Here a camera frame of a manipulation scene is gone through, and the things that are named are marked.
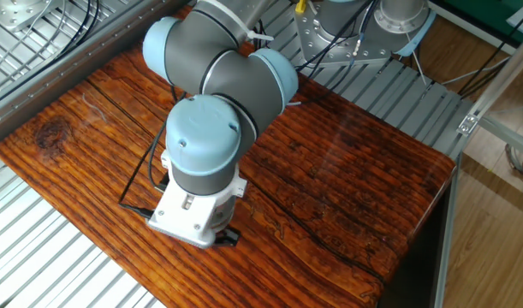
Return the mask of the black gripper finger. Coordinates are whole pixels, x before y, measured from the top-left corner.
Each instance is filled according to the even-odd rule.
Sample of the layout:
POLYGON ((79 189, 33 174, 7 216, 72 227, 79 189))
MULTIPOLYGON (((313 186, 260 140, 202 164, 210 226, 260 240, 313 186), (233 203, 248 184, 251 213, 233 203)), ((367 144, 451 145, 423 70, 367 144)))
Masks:
POLYGON ((241 232, 232 227, 227 227, 216 233, 216 238, 213 243, 214 247, 220 246, 236 246, 240 240, 241 232))

